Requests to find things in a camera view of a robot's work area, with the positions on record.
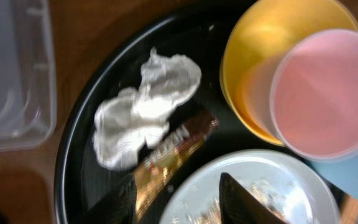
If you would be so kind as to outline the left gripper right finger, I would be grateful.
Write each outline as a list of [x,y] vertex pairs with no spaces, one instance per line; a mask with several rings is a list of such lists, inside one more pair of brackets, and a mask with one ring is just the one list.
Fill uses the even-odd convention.
[[219,207],[222,224],[285,224],[225,172],[219,181]]

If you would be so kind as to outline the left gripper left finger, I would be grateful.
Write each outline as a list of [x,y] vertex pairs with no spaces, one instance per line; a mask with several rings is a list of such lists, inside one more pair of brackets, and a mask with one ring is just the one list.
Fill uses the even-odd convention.
[[133,174],[127,174],[98,203],[76,220],[77,224],[133,224],[137,188]]

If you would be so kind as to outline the grey plate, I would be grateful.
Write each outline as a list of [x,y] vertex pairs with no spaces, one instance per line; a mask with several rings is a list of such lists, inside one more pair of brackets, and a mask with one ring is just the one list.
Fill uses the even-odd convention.
[[282,152],[254,149],[219,157],[187,178],[173,194],[161,223],[219,223],[219,180],[231,175],[287,223],[339,223],[337,203],[306,164]]

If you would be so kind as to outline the brown gold snack wrapper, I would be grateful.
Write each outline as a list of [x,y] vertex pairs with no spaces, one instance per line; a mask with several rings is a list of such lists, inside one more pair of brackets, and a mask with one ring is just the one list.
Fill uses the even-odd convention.
[[202,109],[172,131],[134,171],[139,221],[177,170],[218,128],[219,121]]

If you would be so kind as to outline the white napkin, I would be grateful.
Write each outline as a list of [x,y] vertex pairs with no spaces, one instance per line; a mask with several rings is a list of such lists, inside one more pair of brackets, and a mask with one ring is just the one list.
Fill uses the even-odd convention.
[[93,148],[97,162],[109,170],[128,170],[139,161],[139,151],[154,148],[168,132],[168,119],[197,91],[200,67],[186,55],[159,55],[151,49],[140,67],[138,88],[127,87],[95,112]]

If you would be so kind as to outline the pink cup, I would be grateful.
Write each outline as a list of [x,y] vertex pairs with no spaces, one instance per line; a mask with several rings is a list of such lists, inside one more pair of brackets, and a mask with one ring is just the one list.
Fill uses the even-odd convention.
[[236,103],[311,160],[358,154],[358,32],[317,32],[244,75]]

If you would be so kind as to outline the yellow bowl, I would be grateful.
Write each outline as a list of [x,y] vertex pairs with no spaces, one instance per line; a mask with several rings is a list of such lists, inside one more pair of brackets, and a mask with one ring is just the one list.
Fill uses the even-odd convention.
[[226,44],[220,84],[227,103],[251,133],[270,144],[283,145],[236,101],[236,89],[249,70],[311,34],[336,28],[358,32],[356,18],[335,0],[258,0],[241,16]]

